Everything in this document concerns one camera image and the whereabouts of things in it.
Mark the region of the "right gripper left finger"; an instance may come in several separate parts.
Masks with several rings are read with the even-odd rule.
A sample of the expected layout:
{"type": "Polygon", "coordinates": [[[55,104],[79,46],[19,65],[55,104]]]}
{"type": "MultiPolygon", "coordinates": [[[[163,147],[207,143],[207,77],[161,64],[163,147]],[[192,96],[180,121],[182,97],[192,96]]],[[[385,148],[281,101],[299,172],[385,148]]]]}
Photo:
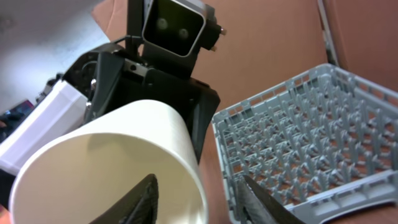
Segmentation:
{"type": "Polygon", "coordinates": [[[155,224],[158,201],[158,181],[149,174],[90,224],[155,224]]]}

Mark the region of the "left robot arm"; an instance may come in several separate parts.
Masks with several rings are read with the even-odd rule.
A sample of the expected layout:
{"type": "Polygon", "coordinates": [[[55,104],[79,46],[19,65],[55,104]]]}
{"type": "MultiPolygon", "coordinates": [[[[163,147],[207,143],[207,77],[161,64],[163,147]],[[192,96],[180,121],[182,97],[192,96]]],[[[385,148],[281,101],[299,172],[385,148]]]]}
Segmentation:
{"type": "Polygon", "coordinates": [[[7,135],[1,168],[17,174],[40,148],[83,125],[164,144],[184,160],[192,149],[200,159],[220,98],[206,83],[183,77],[176,60],[162,67],[160,56],[152,50],[142,58],[136,43],[108,43],[83,54],[49,82],[30,113],[1,116],[7,135]]]}

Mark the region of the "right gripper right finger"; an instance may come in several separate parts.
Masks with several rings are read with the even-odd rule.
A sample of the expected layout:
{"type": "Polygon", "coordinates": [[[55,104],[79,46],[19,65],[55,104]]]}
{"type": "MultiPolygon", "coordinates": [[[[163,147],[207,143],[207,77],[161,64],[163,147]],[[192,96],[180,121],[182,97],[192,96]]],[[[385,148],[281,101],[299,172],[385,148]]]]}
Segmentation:
{"type": "Polygon", "coordinates": [[[241,176],[236,186],[241,223],[304,224],[250,176],[241,176]]]}

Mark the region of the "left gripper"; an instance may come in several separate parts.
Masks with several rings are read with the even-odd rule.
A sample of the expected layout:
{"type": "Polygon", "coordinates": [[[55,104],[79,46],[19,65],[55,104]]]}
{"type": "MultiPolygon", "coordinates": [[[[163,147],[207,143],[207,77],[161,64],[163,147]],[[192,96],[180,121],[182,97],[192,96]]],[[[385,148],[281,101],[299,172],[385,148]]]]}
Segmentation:
{"type": "Polygon", "coordinates": [[[171,106],[183,118],[196,159],[201,158],[210,121],[220,103],[217,92],[194,78],[183,80],[139,64],[118,44],[107,43],[81,55],[62,75],[87,97],[84,123],[139,100],[171,106]]]}

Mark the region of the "white paper cup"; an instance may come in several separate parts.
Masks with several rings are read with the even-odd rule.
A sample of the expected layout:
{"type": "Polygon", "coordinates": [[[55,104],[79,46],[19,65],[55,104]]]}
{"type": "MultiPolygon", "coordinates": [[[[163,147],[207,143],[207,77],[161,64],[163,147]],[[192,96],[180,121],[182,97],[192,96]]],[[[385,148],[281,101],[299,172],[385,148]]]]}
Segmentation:
{"type": "Polygon", "coordinates": [[[11,191],[13,223],[89,223],[145,176],[159,186],[157,223],[207,223],[208,202],[183,118],[140,100],[41,147],[11,191]]]}

